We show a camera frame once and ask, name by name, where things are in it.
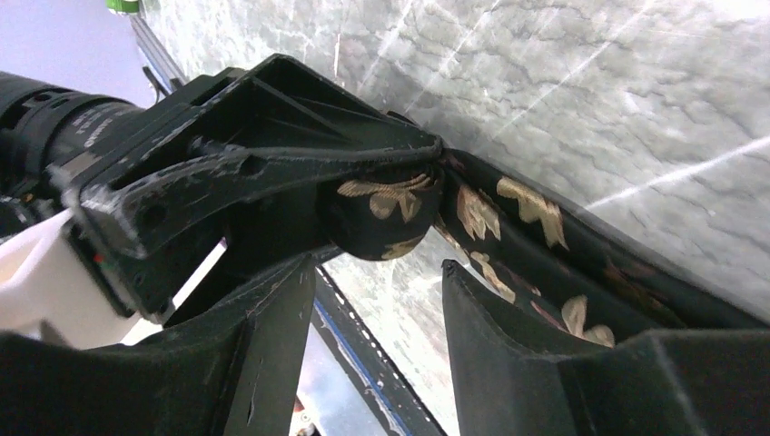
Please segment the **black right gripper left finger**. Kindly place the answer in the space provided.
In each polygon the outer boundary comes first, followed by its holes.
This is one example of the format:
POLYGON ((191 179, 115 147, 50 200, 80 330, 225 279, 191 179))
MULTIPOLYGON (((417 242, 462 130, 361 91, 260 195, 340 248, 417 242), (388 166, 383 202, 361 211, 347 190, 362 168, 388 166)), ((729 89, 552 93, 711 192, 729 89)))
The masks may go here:
POLYGON ((4 435, 286 435, 316 289, 308 255, 132 346, 1 337, 4 435))

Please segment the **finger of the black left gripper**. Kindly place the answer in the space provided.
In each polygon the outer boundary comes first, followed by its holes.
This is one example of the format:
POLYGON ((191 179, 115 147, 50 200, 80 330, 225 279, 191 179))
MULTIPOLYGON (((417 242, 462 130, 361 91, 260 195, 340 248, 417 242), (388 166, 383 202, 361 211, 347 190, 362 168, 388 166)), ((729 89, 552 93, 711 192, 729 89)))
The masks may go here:
POLYGON ((65 165, 65 204, 109 251, 147 258, 235 203, 436 158, 441 143, 299 60, 202 75, 65 165))
POLYGON ((141 180, 120 191, 123 311, 164 315, 173 291, 224 240, 223 258, 165 324, 225 328, 262 300, 259 286, 284 262, 330 249, 320 195, 333 182, 141 180))

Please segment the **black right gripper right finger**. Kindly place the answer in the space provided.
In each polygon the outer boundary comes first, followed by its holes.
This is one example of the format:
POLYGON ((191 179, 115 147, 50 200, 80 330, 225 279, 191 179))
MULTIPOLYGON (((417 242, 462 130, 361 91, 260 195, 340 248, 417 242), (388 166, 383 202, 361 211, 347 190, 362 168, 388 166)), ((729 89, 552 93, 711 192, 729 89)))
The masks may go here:
POLYGON ((766 435, 766 330, 642 333, 614 348, 513 307, 463 266, 442 303, 464 435, 766 435))

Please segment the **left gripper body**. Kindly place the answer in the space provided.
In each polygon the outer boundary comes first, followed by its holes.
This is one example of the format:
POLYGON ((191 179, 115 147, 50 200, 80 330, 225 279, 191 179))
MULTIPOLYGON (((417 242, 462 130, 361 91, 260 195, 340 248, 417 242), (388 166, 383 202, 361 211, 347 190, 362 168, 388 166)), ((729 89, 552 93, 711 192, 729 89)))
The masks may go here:
POLYGON ((142 109, 4 73, 1 193, 37 219, 69 211, 64 244, 108 309, 166 320, 213 246, 252 222, 250 85, 202 75, 142 109))

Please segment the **black floral gold tie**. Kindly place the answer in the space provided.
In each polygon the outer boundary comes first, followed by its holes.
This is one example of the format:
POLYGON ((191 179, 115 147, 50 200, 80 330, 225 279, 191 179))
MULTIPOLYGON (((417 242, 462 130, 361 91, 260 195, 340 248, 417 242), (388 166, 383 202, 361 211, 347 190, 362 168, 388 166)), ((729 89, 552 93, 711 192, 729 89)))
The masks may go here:
POLYGON ((434 229, 510 305, 605 347, 650 329, 768 327, 465 152, 322 183, 316 210, 329 238, 367 261, 400 258, 434 229))

